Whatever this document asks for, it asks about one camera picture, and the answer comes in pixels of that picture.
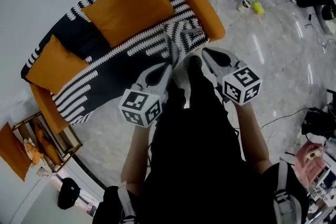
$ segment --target marble floor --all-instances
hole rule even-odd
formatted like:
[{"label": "marble floor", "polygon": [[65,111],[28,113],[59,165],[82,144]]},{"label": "marble floor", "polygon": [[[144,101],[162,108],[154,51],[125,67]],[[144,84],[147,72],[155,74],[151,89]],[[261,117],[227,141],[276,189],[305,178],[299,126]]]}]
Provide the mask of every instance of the marble floor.
[{"label": "marble floor", "polygon": [[[209,1],[217,10],[217,0]],[[313,26],[307,25],[308,14],[314,11],[299,9],[290,0],[259,1],[266,11],[262,15],[252,9],[239,12],[236,2],[218,0],[217,13],[226,36],[210,46],[232,51],[263,77],[260,96],[252,101],[262,127],[302,108],[325,105],[326,88],[336,89],[336,44],[333,37],[322,34],[315,15]],[[206,67],[204,73],[214,81]],[[188,98],[185,71],[177,68],[174,75]],[[78,157],[106,186],[119,183],[133,131],[119,113],[119,101],[111,100],[87,123],[73,127],[83,142]],[[225,107],[233,127],[239,127],[234,106],[229,102]],[[295,141],[305,114],[302,111],[262,128],[273,163]]]}]

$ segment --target person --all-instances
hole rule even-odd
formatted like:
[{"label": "person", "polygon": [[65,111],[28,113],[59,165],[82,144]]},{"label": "person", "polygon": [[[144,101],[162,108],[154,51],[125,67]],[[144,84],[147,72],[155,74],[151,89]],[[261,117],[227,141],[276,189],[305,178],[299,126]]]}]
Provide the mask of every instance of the person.
[{"label": "person", "polygon": [[[149,129],[135,127],[121,174],[130,204],[120,198],[121,188],[107,188],[93,224],[277,223],[274,193],[279,165],[269,160],[253,108],[250,103],[235,104],[244,161],[228,113],[201,67],[200,57],[190,57],[189,109],[184,109],[184,90],[173,80],[167,89],[169,98],[156,125],[147,178]],[[291,168],[286,191],[300,202],[304,223],[307,194]],[[135,218],[127,216],[125,208],[132,208]]]}]

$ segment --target pink object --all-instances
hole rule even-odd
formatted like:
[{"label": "pink object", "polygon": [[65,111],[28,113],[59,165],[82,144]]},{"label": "pink object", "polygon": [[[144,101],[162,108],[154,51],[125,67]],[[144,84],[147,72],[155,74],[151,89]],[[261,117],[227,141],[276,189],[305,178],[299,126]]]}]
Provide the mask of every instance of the pink object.
[{"label": "pink object", "polygon": [[323,154],[313,159],[306,157],[315,150],[321,150],[321,147],[321,144],[316,144],[308,140],[295,156],[295,169],[298,172],[305,188],[310,186],[313,180],[326,166],[324,163]]}]

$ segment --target black bag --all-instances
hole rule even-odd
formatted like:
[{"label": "black bag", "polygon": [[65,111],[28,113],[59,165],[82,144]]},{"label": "black bag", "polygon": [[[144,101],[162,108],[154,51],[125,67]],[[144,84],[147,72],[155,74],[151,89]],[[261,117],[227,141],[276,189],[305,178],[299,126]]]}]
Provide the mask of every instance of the black bag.
[{"label": "black bag", "polygon": [[75,205],[80,188],[72,178],[64,178],[62,182],[63,185],[58,195],[58,207],[65,210]]}]

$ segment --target white strap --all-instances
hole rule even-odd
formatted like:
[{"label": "white strap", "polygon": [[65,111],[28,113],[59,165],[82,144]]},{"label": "white strap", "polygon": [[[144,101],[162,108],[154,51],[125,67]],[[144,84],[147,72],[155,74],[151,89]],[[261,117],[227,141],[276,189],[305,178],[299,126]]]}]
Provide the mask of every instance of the white strap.
[{"label": "white strap", "polygon": [[280,161],[278,172],[278,189],[285,190],[287,185],[288,165],[285,161]]},{"label": "white strap", "polygon": [[126,184],[118,188],[118,196],[122,205],[122,208],[124,209],[125,217],[128,216],[134,216],[135,212],[132,207],[130,196],[128,195]]}]

